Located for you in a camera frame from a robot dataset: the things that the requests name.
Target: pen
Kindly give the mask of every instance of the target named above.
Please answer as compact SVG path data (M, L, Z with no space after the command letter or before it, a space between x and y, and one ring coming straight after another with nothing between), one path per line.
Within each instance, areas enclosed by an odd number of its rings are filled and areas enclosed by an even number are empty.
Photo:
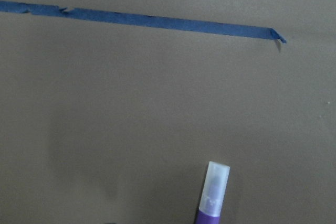
M209 162L195 224L218 224L230 167Z

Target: white cap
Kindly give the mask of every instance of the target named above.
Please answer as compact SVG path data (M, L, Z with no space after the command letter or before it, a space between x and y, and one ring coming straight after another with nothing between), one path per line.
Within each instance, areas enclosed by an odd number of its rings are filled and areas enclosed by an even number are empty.
M229 172L229 166L209 162L200 202L200 211L206 215L213 217L221 215Z

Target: gray surface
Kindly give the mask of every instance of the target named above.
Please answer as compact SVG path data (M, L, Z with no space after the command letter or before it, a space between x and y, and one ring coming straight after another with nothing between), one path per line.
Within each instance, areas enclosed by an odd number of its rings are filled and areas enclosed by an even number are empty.
M273 41L0 13L0 222L336 219L334 0L9 0L271 26Z

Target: marker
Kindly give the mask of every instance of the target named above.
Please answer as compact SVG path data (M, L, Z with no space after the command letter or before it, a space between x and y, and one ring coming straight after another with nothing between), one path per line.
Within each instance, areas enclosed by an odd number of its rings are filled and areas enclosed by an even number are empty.
M218 224L230 167L209 162L195 224Z

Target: blue tape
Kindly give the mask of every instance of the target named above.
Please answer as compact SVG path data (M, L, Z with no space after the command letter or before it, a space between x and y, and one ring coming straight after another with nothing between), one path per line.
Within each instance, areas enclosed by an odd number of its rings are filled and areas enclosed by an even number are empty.
M32 13L33 15L74 18L97 22L156 27L183 31L196 31L209 34L221 34L260 39L279 39L282 43L286 43L286 40L283 38L283 36L278 34L273 28L267 27L222 24L217 22L180 18L105 12L103 10L82 8L68 10L67 8L60 8L56 5L25 4L10 1L0 1L0 11L9 13Z

